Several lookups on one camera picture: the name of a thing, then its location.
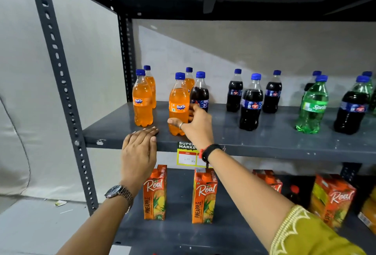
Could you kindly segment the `person's right hand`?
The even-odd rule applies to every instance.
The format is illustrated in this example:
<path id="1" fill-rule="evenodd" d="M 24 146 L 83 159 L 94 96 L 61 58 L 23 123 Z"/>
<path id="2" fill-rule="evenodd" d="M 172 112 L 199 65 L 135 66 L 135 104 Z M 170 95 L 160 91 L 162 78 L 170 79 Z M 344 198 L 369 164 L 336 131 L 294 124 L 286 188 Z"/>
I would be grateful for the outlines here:
<path id="1" fill-rule="evenodd" d="M 198 104 L 190 104 L 189 124 L 183 131 L 197 150 L 205 149 L 214 144 L 212 116 Z"/>

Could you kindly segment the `person's left hand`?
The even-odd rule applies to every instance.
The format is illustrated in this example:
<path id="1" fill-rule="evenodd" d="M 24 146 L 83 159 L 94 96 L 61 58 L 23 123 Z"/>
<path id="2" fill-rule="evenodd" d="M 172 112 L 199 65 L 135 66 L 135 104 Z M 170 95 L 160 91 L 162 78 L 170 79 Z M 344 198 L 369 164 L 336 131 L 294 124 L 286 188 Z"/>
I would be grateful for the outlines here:
<path id="1" fill-rule="evenodd" d="M 150 129 L 152 137 L 159 132 L 156 127 Z M 149 161 L 149 142 L 136 144 L 136 132 L 129 134 L 132 135 L 129 143 L 132 145 L 132 152 L 121 153 L 120 169 L 120 184 L 126 186 L 133 195 L 139 192 L 156 165 L 156 161 Z"/>

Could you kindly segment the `orange soda bottle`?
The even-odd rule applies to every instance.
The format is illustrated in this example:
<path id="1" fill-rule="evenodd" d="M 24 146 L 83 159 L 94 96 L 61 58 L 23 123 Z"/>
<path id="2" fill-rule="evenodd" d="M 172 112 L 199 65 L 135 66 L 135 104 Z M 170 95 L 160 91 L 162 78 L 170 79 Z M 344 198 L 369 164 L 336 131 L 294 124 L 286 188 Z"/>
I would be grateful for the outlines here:
<path id="1" fill-rule="evenodd" d="M 188 93 L 191 92 L 192 88 L 195 85 L 195 79 L 193 77 L 193 68 L 191 67 L 186 67 L 185 71 L 185 86 L 188 90 Z"/>
<path id="2" fill-rule="evenodd" d="M 185 73 L 175 74 L 175 85 L 169 96 L 169 117 L 178 118 L 183 123 L 189 121 L 190 94 L 185 86 Z"/>
<path id="3" fill-rule="evenodd" d="M 152 89 L 144 69 L 137 69 L 136 77 L 132 89 L 134 121 L 137 126 L 145 128 L 153 123 Z"/>
<path id="4" fill-rule="evenodd" d="M 154 77 L 151 73 L 151 67 L 149 65 L 144 65 L 143 69 L 145 70 L 146 76 L 145 79 L 148 82 L 149 86 L 151 87 L 152 90 L 152 108 L 156 108 L 156 84 Z"/>

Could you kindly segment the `person's right forearm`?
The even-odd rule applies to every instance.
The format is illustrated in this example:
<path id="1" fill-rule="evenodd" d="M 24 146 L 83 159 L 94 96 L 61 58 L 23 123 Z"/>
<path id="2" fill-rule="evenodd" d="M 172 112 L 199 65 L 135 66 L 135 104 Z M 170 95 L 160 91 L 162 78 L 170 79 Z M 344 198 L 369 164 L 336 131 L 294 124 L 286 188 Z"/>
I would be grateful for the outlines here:
<path id="1" fill-rule="evenodd" d="M 269 251 L 293 202 L 222 150 L 214 150 L 208 159 L 234 204 Z"/>

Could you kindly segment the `person's left forearm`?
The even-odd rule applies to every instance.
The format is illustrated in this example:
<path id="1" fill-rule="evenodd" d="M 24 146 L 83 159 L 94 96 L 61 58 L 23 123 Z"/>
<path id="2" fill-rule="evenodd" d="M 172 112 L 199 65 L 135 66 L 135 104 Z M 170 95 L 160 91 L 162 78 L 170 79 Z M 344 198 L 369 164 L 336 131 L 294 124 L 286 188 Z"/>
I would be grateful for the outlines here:
<path id="1" fill-rule="evenodd" d="M 129 209 L 121 195 L 106 199 L 56 255 L 109 255 L 120 223 Z"/>

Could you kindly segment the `yellow shelf price label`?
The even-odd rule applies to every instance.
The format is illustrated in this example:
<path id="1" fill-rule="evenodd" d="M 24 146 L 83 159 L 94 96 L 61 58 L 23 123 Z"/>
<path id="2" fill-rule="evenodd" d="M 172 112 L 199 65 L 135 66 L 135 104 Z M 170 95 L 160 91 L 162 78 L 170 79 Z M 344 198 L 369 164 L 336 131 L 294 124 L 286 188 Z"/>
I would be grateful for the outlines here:
<path id="1" fill-rule="evenodd" d="M 199 151 L 191 142 L 177 142 L 177 165 L 206 167 L 206 163 L 199 157 Z"/>

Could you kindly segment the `cola bottle with blue cap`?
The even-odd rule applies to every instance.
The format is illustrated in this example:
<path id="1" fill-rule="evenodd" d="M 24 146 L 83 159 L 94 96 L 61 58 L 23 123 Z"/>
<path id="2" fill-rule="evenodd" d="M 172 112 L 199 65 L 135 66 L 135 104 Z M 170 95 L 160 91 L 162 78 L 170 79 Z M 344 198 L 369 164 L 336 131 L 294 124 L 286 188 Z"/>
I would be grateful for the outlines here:
<path id="1" fill-rule="evenodd" d="M 234 76 L 228 86 L 228 97 L 226 109 L 228 112 L 237 112 L 240 109 L 240 102 L 243 91 L 243 81 L 241 77 L 242 70 L 237 68 L 234 70 Z"/>
<path id="2" fill-rule="evenodd" d="M 198 104 L 200 108 L 208 112 L 209 91 L 205 83 L 205 72 L 196 72 L 196 82 L 190 93 L 190 103 Z"/>
<path id="3" fill-rule="evenodd" d="M 253 131 L 258 127 L 264 93 L 260 85 L 261 74 L 253 73 L 250 87 L 242 94 L 239 128 Z"/>
<path id="4" fill-rule="evenodd" d="M 275 70 L 273 77 L 270 79 L 266 86 L 264 95 L 264 104 L 262 110 L 267 114 L 274 114 L 278 110 L 280 94 L 282 92 L 282 82 L 280 80 L 281 71 Z"/>
<path id="5" fill-rule="evenodd" d="M 341 100 L 334 121 L 334 130 L 342 134 L 352 135 L 358 132 L 361 122 L 369 108 L 370 93 L 368 76 L 357 76 L 355 84 Z"/>
<path id="6" fill-rule="evenodd" d="M 313 71 L 310 80 L 306 83 L 306 85 L 304 87 L 304 92 L 303 92 L 303 96 L 302 96 L 302 102 L 303 102 L 303 99 L 304 99 L 307 91 L 315 84 L 316 77 L 320 76 L 321 74 L 322 74 L 322 71 L 318 71 L 318 70 Z"/>

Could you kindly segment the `black and red wristband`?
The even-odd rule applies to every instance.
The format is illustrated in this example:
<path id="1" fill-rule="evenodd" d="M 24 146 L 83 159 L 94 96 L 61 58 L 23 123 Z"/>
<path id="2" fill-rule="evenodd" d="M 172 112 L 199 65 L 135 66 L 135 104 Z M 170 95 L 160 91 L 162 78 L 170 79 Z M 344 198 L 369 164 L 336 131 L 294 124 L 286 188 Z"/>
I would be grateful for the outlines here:
<path id="1" fill-rule="evenodd" d="M 225 147 L 221 147 L 219 144 L 211 144 L 205 149 L 201 149 L 198 154 L 198 158 L 205 162 L 205 168 L 209 168 L 209 155 L 216 149 L 225 151 Z"/>

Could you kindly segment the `silver metal wristwatch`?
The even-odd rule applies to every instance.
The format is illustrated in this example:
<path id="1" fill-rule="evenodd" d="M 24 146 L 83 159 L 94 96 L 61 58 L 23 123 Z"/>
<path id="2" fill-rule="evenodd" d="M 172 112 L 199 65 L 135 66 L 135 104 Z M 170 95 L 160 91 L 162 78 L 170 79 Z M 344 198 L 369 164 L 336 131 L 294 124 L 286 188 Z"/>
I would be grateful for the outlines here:
<path id="1" fill-rule="evenodd" d="M 129 189 L 126 186 L 123 185 L 116 185 L 111 187 L 105 194 L 104 194 L 106 199 L 114 198 L 116 196 L 122 196 L 125 198 L 129 204 L 128 210 L 126 211 L 125 214 L 129 213 L 130 209 L 132 208 L 134 204 L 134 196 L 133 194 L 129 191 Z"/>

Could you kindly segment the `orange pineapple juice carton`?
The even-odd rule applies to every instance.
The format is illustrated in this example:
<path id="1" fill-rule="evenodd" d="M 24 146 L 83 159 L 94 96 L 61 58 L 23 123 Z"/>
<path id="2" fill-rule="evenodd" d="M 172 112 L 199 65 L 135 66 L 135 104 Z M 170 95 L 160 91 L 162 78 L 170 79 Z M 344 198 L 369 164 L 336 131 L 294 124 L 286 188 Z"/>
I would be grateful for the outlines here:
<path id="1" fill-rule="evenodd" d="M 376 235 L 376 186 L 365 200 L 361 211 L 358 213 L 360 221 Z"/>
<path id="2" fill-rule="evenodd" d="M 143 184 L 145 220 L 165 220 L 167 200 L 167 165 L 159 164 Z"/>
<path id="3" fill-rule="evenodd" d="M 252 173 L 266 182 L 274 190 L 282 193 L 282 181 L 274 174 L 273 170 L 253 169 Z"/>
<path id="4" fill-rule="evenodd" d="M 196 167 L 194 172 L 192 223 L 212 223 L 218 188 L 218 178 L 212 168 Z"/>
<path id="5" fill-rule="evenodd" d="M 336 174 L 316 174 L 308 210 L 338 231 L 356 194 L 356 188 Z"/>

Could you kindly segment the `grey metal shelving rack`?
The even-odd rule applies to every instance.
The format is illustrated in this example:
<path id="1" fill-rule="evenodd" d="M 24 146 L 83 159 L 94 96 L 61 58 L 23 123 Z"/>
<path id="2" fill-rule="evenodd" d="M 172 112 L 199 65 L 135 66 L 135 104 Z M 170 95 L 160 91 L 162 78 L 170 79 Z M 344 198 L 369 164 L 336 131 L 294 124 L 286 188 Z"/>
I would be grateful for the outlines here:
<path id="1" fill-rule="evenodd" d="M 65 119 L 72 141 L 74 157 L 78 166 L 89 214 L 98 208 L 97 194 L 87 154 L 89 148 L 118 149 L 121 148 L 126 134 L 135 129 L 131 124 L 130 102 L 101 118 L 99 121 L 82 129 L 77 104 L 66 63 L 60 32 L 52 0 L 35 0 L 40 17 L 41 27 L 49 51 L 54 77 L 58 86 Z M 226 152 L 233 156 L 281 158 L 289 160 L 316 161 L 342 160 L 345 156 L 355 156 L 356 150 L 339 150 L 326 144 L 324 140 L 313 139 L 312 146 L 301 146 L 305 140 L 293 132 L 287 124 L 293 112 L 292 107 L 283 107 L 280 115 L 273 123 L 276 127 L 261 121 L 261 133 L 246 132 L 236 127 L 235 118 L 225 112 L 224 105 L 215 104 L 214 136 Z M 354 180 L 360 190 L 355 196 L 355 202 L 350 206 L 344 226 L 339 230 L 352 243 L 357 244 L 368 255 L 376 255 L 376 235 L 355 215 L 364 203 L 366 195 L 371 191 L 371 184 L 376 177 L 355 176 L 360 168 L 359 162 L 343 162 L 341 175 Z M 190 215 L 191 189 L 185 181 L 193 179 L 193 171 L 187 169 L 169 168 L 168 170 L 167 220 L 151 222 L 141 218 L 141 196 L 137 196 L 135 207 L 125 215 L 114 239 L 115 245 L 131 246 L 147 254 L 155 251 L 163 254 L 226 254 L 251 255 L 266 254 L 253 231 L 246 227 L 246 222 L 230 199 L 228 193 L 220 184 L 219 215 L 214 224 L 192 224 Z"/>

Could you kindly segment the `green soda bottle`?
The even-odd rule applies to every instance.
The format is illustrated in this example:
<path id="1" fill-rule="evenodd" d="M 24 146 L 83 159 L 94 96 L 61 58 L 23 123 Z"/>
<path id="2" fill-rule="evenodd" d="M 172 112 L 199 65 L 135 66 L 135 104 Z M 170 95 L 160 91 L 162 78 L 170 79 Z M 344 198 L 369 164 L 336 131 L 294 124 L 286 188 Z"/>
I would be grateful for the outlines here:
<path id="1" fill-rule="evenodd" d="M 299 117 L 295 124 L 297 131 L 305 134 L 316 134 L 320 130 L 320 124 L 329 102 L 326 89 L 327 75 L 319 75 L 315 83 L 303 96 Z"/>
<path id="2" fill-rule="evenodd" d="M 374 109 L 376 108 L 376 97 L 374 97 L 374 86 L 372 81 L 372 71 L 364 71 L 362 76 L 369 77 L 369 81 L 366 83 L 368 95 L 369 95 L 369 107 L 368 113 L 372 114 Z"/>

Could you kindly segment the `dark bottle with red cap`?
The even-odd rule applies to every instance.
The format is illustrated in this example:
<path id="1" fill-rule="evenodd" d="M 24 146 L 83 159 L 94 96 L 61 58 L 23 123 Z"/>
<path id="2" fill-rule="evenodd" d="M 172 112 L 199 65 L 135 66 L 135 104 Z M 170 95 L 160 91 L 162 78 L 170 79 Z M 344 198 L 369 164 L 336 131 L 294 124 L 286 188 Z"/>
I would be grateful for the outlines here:
<path id="1" fill-rule="evenodd" d="M 293 202 L 295 205 L 301 205 L 301 200 L 299 196 L 299 187 L 296 185 L 290 186 L 290 192 L 287 194 L 287 198 Z"/>

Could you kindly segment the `olive green embroidered sleeve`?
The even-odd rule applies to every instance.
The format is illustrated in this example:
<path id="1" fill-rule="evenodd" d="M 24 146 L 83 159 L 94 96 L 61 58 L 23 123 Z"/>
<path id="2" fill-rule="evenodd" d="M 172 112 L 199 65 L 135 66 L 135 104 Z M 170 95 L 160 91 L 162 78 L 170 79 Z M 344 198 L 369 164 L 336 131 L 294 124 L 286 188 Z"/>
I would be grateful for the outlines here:
<path id="1" fill-rule="evenodd" d="M 269 255 L 367 255 L 316 215 L 294 205 L 272 240 Z"/>

